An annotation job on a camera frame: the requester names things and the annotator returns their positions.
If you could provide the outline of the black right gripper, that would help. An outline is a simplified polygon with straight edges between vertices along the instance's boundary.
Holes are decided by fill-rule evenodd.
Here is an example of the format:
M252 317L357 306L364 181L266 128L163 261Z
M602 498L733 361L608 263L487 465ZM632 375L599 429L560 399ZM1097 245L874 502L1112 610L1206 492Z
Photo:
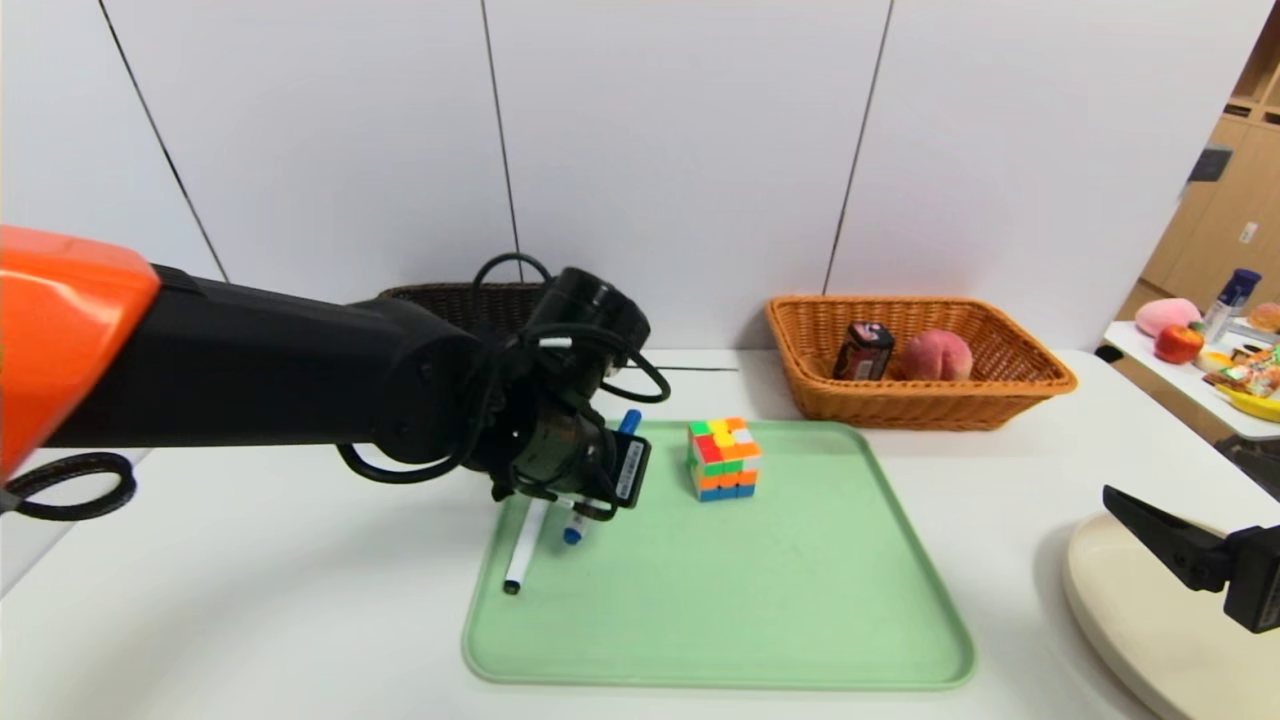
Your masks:
M1112 486L1106 510L1184 587L1219 593L1224 612L1254 634L1279 626L1279 527L1252 527L1225 539Z

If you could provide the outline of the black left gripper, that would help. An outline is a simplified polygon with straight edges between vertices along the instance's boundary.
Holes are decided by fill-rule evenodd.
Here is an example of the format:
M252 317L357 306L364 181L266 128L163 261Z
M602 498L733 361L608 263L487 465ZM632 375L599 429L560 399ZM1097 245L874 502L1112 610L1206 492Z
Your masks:
M516 492L590 510L636 505L652 454L648 439L608 427L589 406L536 402L511 420Z

